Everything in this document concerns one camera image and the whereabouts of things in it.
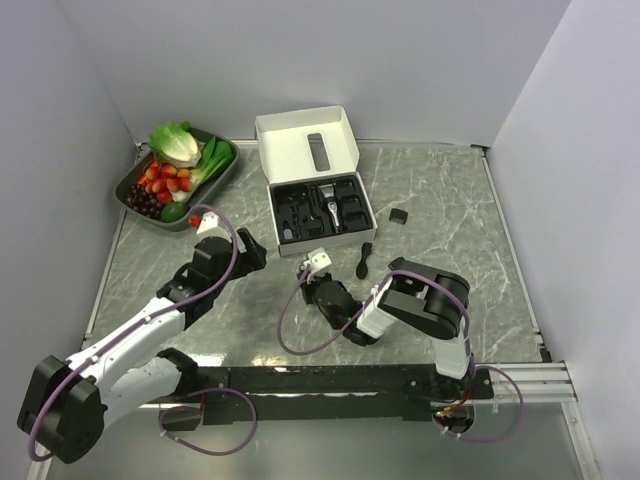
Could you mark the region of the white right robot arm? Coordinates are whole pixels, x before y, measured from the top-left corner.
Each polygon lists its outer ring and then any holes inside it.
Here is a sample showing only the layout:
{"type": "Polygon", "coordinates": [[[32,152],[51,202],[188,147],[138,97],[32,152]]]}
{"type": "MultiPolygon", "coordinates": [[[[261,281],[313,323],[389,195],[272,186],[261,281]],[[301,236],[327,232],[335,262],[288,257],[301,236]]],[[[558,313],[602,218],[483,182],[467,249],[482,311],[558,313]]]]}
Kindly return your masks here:
{"type": "Polygon", "coordinates": [[[369,297],[358,301],[332,277],[330,266],[325,254],[308,258],[299,266],[297,279],[305,303],[316,306],[333,330],[356,345],[370,346],[403,323],[430,341],[440,391],[436,396],[451,402],[467,394],[475,374],[467,280],[398,257],[369,297]]]}

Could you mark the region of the black silver hair clipper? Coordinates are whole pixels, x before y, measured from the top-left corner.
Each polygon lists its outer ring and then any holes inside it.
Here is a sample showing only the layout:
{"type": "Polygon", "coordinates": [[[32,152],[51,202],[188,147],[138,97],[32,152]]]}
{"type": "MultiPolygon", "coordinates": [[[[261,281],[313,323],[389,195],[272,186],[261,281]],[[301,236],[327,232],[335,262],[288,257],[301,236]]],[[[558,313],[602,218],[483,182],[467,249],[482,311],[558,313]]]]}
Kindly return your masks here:
{"type": "Polygon", "coordinates": [[[323,205],[328,211],[331,225],[336,233],[344,233],[345,226],[342,221],[340,207],[333,184],[323,184],[318,187],[323,200],[323,205]]]}

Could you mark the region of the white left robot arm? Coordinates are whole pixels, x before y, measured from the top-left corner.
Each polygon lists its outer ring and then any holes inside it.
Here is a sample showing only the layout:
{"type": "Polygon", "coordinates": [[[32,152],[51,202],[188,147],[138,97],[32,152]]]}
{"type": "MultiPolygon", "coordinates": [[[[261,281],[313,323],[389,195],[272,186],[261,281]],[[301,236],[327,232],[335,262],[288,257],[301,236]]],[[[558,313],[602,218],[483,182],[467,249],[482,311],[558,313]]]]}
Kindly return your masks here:
{"type": "Polygon", "coordinates": [[[266,256],[245,228],[206,237],[191,261],[121,327],[65,360],[50,355],[39,362],[17,419],[29,436],[29,457],[70,464],[92,449],[108,426],[143,404],[229,393],[225,381],[206,385],[188,355],[158,347],[208,313],[229,281],[264,269],[266,256]]]}

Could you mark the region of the white clipper kit box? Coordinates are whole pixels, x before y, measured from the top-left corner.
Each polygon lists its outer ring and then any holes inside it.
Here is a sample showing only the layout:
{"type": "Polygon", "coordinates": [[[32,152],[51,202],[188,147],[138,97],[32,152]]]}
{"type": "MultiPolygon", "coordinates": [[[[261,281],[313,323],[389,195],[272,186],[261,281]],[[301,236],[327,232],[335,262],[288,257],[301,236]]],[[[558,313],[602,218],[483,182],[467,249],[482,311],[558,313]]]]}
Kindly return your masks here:
{"type": "Polygon", "coordinates": [[[324,106],[255,119],[272,223],[282,257],[375,238],[377,222],[360,174],[360,153],[344,107],[324,106]],[[336,233],[318,187],[333,184],[345,226],[336,233]],[[285,241],[288,226],[295,238],[285,241]]]}

